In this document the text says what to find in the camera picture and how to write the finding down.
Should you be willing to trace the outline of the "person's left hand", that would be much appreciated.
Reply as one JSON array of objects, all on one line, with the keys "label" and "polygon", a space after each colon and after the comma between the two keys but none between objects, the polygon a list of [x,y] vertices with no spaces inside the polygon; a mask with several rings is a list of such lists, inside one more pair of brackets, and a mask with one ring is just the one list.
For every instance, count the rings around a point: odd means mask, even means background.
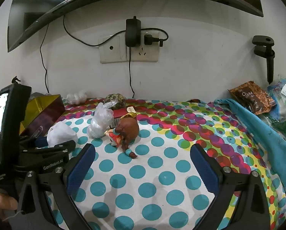
[{"label": "person's left hand", "polygon": [[0,219],[5,220],[5,210],[16,210],[18,202],[13,197],[0,193]]}]

